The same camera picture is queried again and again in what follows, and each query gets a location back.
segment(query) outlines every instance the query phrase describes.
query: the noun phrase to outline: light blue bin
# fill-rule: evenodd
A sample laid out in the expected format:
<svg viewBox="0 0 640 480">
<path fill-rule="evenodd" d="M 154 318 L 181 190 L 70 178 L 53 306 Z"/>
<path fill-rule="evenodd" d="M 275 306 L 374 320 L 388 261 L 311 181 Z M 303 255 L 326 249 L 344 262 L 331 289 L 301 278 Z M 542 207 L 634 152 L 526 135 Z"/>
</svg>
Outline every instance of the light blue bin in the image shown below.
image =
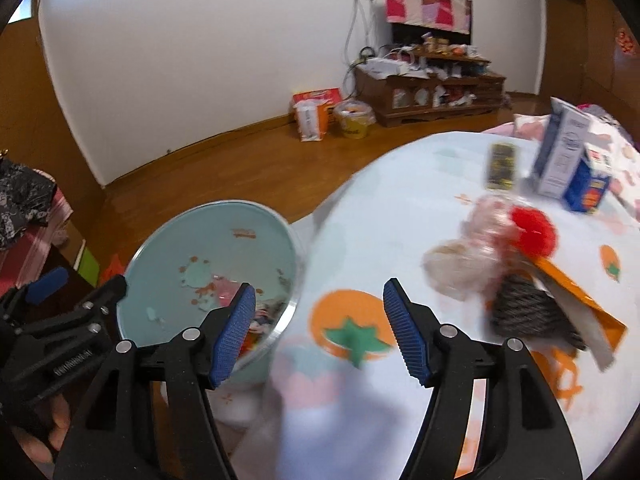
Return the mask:
<svg viewBox="0 0 640 480">
<path fill-rule="evenodd" d="M 295 232 L 275 211 L 243 200 L 203 204 L 169 220 L 127 267 L 129 290 L 117 307 L 122 338 L 139 347 L 159 344 L 202 323 L 207 312 L 192 304 L 194 288 L 184 286 L 180 272 L 192 258 L 207 260 L 216 275 L 260 289 L 258 300 L 288 299 L 272 332 L 238 359 L 228 380 L 238 385 L 264 382 L 271 349 L 300 296 L 302 252 Z"/>
</svg>

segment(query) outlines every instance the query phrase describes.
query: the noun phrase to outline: brown door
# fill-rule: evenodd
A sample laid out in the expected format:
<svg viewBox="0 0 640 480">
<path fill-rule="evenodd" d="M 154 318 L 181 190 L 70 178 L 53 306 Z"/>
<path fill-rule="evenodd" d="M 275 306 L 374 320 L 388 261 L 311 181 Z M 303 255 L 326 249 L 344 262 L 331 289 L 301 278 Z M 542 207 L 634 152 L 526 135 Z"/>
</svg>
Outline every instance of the brown door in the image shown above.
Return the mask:
<svg viewBox="0 0 640 480">
<path fill-rule="evenodd" d="M 545 66 L 540 97 L 580 104 L 587 61 L 587 10 L 584 0 L 546 0 Z"/>
</svg>

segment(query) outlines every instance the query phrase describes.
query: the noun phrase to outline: metal screw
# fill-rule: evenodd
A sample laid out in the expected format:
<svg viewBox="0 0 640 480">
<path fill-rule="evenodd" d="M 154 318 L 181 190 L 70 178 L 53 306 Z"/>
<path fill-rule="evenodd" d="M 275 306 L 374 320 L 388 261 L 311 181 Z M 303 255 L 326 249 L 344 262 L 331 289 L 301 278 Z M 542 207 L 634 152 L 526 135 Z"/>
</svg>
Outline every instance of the metal screw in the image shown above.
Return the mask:
<svg viewBox="0 0 640 480">
<path fill-rule="evenodd" d="M 184 332 L 182 332 L 182 338 L 187 341 L 194 341 L 200 337 L 200 330 L 197 328 L 188 328 Z"/>
<path fill-rule="evenodd" d="M 507 341 L 507 346 L 511 348 L 511 350 L 513 350 L 514 352 L 519 352 L 524 347 L 524 345 L 522 344 L 522 341 L 520 341 L 519 339 L 515 339 L 513 337 Z"/>
<path fill-rule="evenodd" d="M 116 345 L 116 352 L 120 354 L 126 354 L 129 350 L 131 350 L 132 346 L 133 345 L 131 344 L 131 341 L 125 339 L 124 341 L 120 341 Z"/>
<path fill-rule="evenodd" d="M 455 337 L 458 335 L 458 329 L 453 325 L 443 325 L 440 327 L 440 333 L 444 337 Z"/>
</svg>

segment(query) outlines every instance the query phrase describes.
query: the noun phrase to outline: black knitted item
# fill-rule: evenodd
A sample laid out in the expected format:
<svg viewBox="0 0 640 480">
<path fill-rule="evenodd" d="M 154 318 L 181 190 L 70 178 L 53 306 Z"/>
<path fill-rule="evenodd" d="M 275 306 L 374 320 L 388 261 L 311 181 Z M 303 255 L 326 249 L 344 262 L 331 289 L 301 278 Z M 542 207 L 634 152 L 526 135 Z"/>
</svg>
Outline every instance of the black knitted item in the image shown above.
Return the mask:
<svg viewBox="0 0 640 480">
<path fill-rule="evenodd" d="M 556 300 L 517 274 L 502 280 L 492 306 L 491 324 L 504 337 L 559 337 L 578 350 L 587 348 Z"/>
</svg>

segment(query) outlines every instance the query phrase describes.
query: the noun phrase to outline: red plaid cloth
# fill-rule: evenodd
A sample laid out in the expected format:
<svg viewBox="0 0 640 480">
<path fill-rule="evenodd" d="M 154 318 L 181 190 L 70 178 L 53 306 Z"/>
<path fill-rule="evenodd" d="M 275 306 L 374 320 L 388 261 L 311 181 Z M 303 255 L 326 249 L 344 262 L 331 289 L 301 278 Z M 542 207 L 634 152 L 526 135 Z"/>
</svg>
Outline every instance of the red plaid cloth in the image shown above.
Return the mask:
<svg viewBox="0 0 640 480">
<path fill-rule="evenodd" d="M 23 286 L 40 277 L 49 256 L 53 233 L 62 227 L 72 212 L 69 202 L 58 189 L 51 204 L 49 225 L 30 226 L 11 249 L 0 251 L 0 296 L 12 286 Z"/>
</svg>

